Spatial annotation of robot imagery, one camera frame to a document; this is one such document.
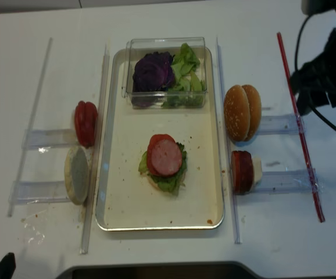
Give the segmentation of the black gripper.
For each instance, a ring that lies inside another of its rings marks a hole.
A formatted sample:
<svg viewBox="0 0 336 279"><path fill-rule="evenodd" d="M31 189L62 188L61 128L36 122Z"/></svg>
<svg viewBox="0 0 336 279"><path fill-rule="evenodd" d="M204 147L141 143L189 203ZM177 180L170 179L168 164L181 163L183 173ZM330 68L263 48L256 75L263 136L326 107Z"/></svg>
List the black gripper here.
<svg viewBox="0 0 336 279"><path fill-rule="evenodd" d="M290 82L292 92L299 94L296 104L300 115L310 113L311 106L336 107L336 28L323 52L295 71Z"/></svg>

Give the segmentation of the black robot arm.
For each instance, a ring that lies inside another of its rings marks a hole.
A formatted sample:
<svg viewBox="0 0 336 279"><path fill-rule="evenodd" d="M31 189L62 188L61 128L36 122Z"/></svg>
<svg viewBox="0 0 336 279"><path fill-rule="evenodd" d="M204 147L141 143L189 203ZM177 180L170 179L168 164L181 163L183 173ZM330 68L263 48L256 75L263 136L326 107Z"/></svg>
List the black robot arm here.
<svg viewBox="0 0 336 279"><path fill-rule="evenodd" d="M302 1L301 9L310 19L329 10L336 11L336 1ZM336 107L336 27L322 53L295 69L290 84L293 94L298 95L296 105L301 116L320 106Z"/></svg>

